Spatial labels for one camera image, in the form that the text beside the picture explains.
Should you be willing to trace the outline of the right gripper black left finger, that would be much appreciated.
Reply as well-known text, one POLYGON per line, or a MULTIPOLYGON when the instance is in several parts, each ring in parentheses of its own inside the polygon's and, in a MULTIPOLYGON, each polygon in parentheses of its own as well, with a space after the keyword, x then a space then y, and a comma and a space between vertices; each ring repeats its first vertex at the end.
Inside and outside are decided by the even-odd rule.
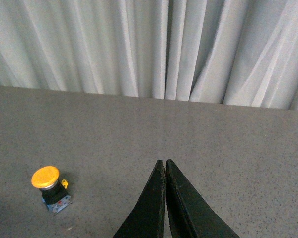
POLYGON ((114 234, 115 238, 164 237, 166 174, 162 160, 147 180, 134 208, 114 234))

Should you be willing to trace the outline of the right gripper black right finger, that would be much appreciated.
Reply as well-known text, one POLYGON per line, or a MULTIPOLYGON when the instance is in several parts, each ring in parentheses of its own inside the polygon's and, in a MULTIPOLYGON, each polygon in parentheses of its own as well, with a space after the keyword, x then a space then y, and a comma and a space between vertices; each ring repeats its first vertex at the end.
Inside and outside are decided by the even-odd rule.
POLYGON ((173 160, 166 161, 166 203, 173 238, 237 238, 173 160))

